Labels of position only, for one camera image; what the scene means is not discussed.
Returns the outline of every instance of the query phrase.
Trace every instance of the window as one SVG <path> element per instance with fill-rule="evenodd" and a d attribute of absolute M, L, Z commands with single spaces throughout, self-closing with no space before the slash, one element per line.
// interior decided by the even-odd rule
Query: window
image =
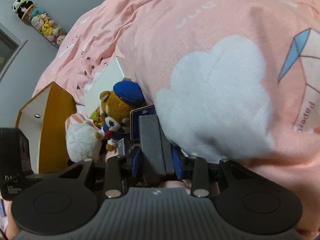
<path fill-rule="evenodd" d="M 17 48 L 18 44 L 0 30 L 0 72 Z"/>

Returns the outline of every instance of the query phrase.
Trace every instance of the gray wall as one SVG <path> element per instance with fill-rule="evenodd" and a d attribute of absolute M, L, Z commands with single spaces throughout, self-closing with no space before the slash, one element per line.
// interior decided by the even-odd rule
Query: gray wall
<path fill-rule="evenodd" d="M 15 0 L 0 0 L 0 23 L 20 41 L 28 40 L 0 81 L 0 127 L 14 126 L 18 110 L 30 99 L 36 83 L 57 49 L 12 11 Z M 65 30 L 104 0 L 32 0 Z"/>

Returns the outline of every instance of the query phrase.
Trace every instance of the panda head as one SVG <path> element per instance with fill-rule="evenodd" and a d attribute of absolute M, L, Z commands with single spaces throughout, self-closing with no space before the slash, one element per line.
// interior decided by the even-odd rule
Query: panda head
<path fill-rule="evenodd" d="M 25 2 L 26 0 L 16 0 L 13 5 L 12 5 L 12 10 L 15 13 L 18 13 L 18 10 L 20 8 L 20 6 Z"/>

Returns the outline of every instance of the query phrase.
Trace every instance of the gray ribbed panel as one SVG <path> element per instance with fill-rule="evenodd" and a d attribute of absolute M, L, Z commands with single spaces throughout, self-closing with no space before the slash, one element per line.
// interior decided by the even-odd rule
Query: gray ribbed panel
<path fill-rule="evenodd" d="M 209 199 L 189 196 L 183 188 L 160 189 L 158 196 L 153 194 L 155 190 L 130 188 L 126 196 L 106 200 L 95 218 L 74 232 L 60 236 L 21 232 L 15 239 L 301 240 L 293 229 L 273 236 L 244 233 L 222 220 Z"/>

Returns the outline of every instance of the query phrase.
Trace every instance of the metal screw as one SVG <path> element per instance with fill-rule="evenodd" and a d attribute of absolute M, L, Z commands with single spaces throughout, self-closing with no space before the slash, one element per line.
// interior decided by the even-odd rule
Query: metal screw
<path fill-rule="evenodd" d="M 193 191 L 193 195 L 196 197 L 207 197 L 209 196 L 209 191 L 203 188 L 198 188 Z"/>
<path fill-rule="evenodd" d="M 108 198 L 117 198 L 121 196 L 121 192 L 117 189 L 109 189 L 105 192 L 105 195 Z"/>

